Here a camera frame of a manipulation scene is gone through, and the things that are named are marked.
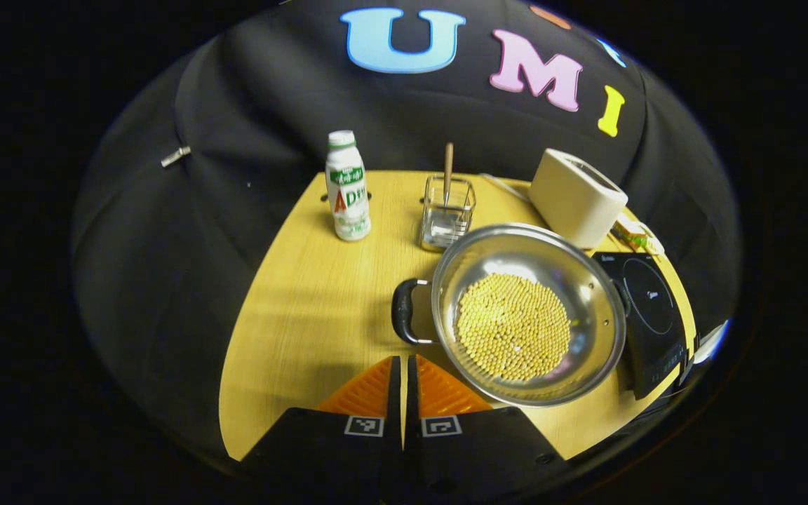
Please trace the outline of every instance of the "letter u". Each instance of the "letter u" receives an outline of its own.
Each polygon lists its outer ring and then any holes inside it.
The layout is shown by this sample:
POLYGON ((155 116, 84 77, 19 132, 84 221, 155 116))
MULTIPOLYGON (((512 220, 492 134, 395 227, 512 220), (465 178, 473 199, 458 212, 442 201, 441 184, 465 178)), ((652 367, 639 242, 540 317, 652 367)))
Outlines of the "letter u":
POLYGON ((445 11, 420 11, 429 22, 429 49, 406 53, 391 47, 391 23, 404 11, 391 7, 358 9, 344 13, 349 25, 347 51, 359 67, 386 74, 422 74, 451 64, 457 54, 457 27, 466 24, 463 16, 445 11))

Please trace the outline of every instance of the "stainless steel pot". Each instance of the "stainless steel pot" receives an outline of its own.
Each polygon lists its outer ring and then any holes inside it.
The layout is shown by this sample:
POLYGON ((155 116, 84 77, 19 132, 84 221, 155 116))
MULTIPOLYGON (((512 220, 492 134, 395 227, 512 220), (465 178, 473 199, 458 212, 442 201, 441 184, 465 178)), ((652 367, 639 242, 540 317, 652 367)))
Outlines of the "stainless steel pot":
POLYGON ((417 339, 410 328, 411 291, 432 285, 432 316, 440 345, 469 383, 511 405, 546 407, 588 393, 613 370, 625 346, 625 297, 583 250, 563 237, 529 224, 493 224, 464 234, 443 253, 432 281, 411 278, 395 289, 391 322, 401 339, 417 339), (563 361, 528 381, 492 377, 469 358, 459 342, 458 301, 473 282, 493 273, 509 273, 550 288, 573 321, 570 349, 563 361))

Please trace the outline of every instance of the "plastic bottle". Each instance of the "plastic bottle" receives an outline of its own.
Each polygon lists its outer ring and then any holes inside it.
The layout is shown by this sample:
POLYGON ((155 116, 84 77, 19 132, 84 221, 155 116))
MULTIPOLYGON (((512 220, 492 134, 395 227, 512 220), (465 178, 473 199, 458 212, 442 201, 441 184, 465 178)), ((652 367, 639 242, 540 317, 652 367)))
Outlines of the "plastic bottle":
POLYGON ((342 240, 360 240, 370 233, 370 202, 366 193, 366 172, 357 151, 354 132, 349 129, 330 134, 326 157, 326 194, 342 240))

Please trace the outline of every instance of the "induction cooktop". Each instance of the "induction cooktop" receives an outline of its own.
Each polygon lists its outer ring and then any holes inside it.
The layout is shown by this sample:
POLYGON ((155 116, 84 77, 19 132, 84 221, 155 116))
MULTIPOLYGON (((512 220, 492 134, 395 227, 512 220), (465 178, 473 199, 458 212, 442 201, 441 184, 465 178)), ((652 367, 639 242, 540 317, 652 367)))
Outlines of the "induction cooktop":
POLYGON ((640 400, 654 390, 675 365, 684 363, 684 323, 675 297, 657 262, 644 252, 597 252, 626 302, 626 348, 631 388, 640 400))

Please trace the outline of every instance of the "letter m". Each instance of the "letter m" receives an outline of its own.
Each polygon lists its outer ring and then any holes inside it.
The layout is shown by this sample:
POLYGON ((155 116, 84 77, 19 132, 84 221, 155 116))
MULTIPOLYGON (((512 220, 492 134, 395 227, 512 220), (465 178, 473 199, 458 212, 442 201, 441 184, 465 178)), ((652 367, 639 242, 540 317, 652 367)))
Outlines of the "letter m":
POLYGON ((547 63, 542 63, 532 42, 527 39, 504 29, 495 29, 491 33, 501 41, 501 69, 491 76, 491 86, 510 93, 522 92, 525 89, 525 84, 519 78, 522 68, 532 95, 541 95, 550 83, 554 83, 553 89, 548 92, 548 102, 565 111, 578 111, 575 93, 581 65, 577 61, 558 54, 547 63))

